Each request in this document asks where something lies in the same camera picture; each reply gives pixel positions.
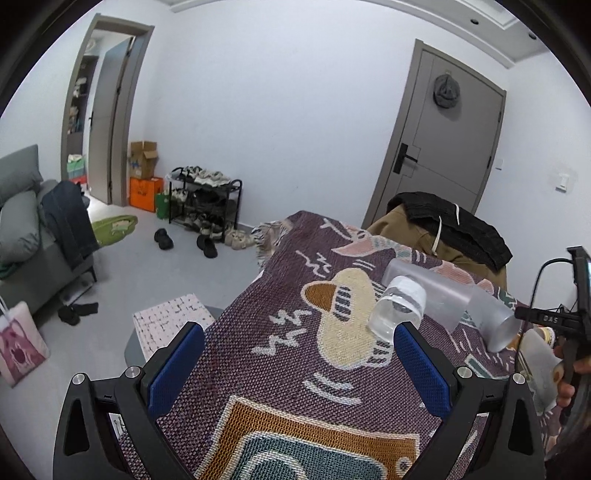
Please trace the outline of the right hand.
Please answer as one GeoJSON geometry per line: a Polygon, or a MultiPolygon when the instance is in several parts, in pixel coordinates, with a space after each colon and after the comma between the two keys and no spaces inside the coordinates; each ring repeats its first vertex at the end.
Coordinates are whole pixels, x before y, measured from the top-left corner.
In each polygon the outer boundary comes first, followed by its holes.
{"type": "MultiPolygon", "coordinates": [[[[591,372],[591,359],[586,357],[574,363],[574,370],[580,375],[588,375],[591,372]]],[[[571,400],[574,398],[576,388],[568,384],[564,380],[560,380],[557,386],[557,405],[561,408],[566,408],[571,400]]]]}

